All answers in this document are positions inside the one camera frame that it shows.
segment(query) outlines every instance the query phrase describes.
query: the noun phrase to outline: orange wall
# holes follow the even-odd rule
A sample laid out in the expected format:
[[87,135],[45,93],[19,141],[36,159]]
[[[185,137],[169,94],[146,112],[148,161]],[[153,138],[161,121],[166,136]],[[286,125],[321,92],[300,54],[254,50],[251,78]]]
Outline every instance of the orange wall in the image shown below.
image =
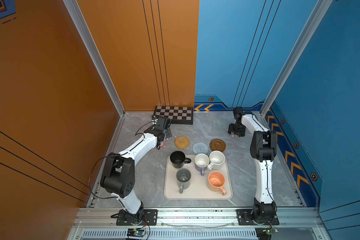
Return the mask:
[[198,0],[78,3],[126,111],[193,107]]
[[0,131],[67,174],[0,133],[0,239],[65,239],[119,116],[64,3],[15,4],[0,20]]

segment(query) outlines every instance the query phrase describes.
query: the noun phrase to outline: orange mug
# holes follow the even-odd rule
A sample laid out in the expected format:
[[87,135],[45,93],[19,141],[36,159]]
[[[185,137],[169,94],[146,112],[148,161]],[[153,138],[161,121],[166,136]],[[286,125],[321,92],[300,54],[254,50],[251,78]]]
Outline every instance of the orange mug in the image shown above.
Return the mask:
[[223,187],[225,184],[225,177],[219,171],[213,171],[208,175],[208,187],[211,191],[220,191],[222,195],[227,194],[227,191]]

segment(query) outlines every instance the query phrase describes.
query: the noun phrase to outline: purple mug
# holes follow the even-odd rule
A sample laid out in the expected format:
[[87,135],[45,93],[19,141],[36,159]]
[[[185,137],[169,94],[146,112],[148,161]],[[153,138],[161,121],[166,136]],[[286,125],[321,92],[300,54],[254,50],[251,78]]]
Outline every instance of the purple mug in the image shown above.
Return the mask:
[[203,153],[197,154],[195,157],[195,167],[204,176],[204,172],[207,169],[206,167],[209,164],[209,157]]

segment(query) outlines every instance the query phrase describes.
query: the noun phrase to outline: robotic arm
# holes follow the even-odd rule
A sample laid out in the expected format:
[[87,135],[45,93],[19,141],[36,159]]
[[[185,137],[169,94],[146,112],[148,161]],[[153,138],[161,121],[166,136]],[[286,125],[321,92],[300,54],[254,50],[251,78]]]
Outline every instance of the robotic arm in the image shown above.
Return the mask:
[[135,165],[149,150],[154,147],[160,149],[160,143],[172,136],[169,118],[155,115],[152,118],[155,124],[146,129],[139,140],[118,154],[111,152],[108,155],[100,179],[100,186],[123,205],[119,217],[132,224],[140,223],[144,213],[143,203],[133,190]]
[[234,108],[233,115],[236,122],[229,125],[228,133],[244,137],[247,130],[253,135],[250,152],[256,164],[257,189],[252,216],[255,223],[264,224],[276,216],[271,171],[276,156],[276,132],[264,127],[252,112],[243,111],[242,107]]

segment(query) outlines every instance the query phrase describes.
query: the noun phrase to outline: mug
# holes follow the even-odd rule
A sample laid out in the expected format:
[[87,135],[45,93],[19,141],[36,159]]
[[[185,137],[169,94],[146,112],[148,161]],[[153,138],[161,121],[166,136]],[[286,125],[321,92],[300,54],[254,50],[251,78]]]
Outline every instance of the mug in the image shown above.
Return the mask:
[[191,172],[182,168],[176,173],[177,185],[179,186],[179,193],[183,193],[184,189],[187,189],[191,185]]
[[174,168],[182,168],[184,163],[191,163],[191,160],[185,157],[185,154],[182,151],[175,151],[171,153],[169,158]]
[[221,151],[213,151],[209,155],[210,164],[208,164],[207,169],[211,170],[217,170],[220,169],[223,166],[223,163],[225,162],[225,156]]
[[218,192],[222,195],[227,194],[227,191],[223,187],[225,184],[225,177],[219,171],[213,171],[208,175],[208,187],[211,191]]
[[204,176],[204,171],[206,170],[206,166],[209,164],[209,157],[203,153],[197,154],[195,157],[195,167],[196,170]]

